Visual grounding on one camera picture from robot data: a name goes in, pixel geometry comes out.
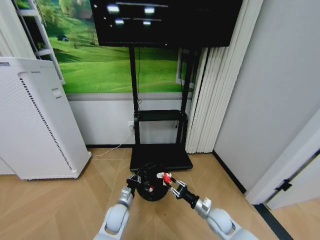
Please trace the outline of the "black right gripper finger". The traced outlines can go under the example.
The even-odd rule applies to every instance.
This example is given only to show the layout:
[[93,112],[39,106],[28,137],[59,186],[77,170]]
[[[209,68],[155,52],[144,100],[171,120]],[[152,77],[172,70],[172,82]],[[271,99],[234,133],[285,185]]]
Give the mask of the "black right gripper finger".
[[181,187],[178,185],[165,184],[169,191],[176,197],[181,197]]
[[181,187],[181,188],[186,188],[187,187],[187,184],[181,180],[178,180],[178,179],[175,179],[173,177],[170,178],[171,182],[170,182],[170,185],[173,187],[173,186],[176,186],[176,187]]

